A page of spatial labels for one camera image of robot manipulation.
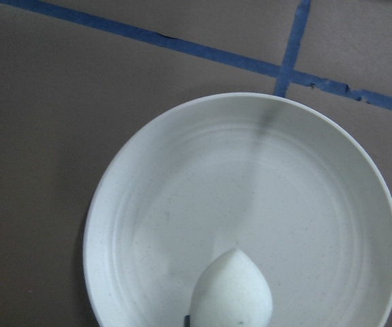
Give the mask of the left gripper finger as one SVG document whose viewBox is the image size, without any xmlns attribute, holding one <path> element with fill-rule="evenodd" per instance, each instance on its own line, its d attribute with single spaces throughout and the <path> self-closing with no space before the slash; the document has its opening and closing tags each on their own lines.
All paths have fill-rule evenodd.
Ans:
<svg viewBox="0 0 392 327">
<path fill-rule="evenodd" d="M 190 316 L 186 315 L 183 320 L 183 327 L 190 327 Z"/>
</svg>

